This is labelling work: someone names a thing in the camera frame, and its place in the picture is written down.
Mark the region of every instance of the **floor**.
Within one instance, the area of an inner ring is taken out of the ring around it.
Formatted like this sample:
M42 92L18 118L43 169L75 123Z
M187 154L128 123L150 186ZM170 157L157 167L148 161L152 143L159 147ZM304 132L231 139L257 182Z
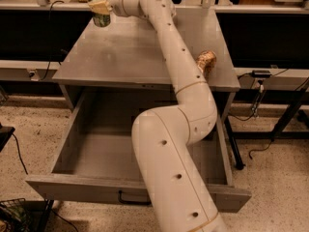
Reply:
M282 106L263 106L258 118L247 122L231 117L234 130L269 131L283 112ZM234 115L245 118L246 105L235 104ZM68 124L70 111L63 99L10 97L0 107L0 122L15 127L21 155L29 174L49 174L58 143ZM307 130L297 119L289 131ZM309 228L309 140L276 140L268 150L267 140L239 140L239 149L246 166L233 168L236 188L248 189L251 199L236 214L222 214L229 231L242 232L305 232ZM0 200L26 198L42 200L25 183L26 174L18 159L16 143L9 140L0 154ZM159 231L152 207L131 207L76 202L55 202L60 216L73 223L78 231ZM71 232L74 228L51 214L46 232Z

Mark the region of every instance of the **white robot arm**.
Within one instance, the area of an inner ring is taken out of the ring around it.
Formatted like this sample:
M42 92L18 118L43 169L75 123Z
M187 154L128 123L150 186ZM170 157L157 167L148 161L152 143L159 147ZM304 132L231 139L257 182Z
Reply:
M211 90L174 22L171 0L108 0L118 16L140 16L157 32L178 105L143 112L132 127L135 155L163 232L226 231L187 151L208 135L217 110Z

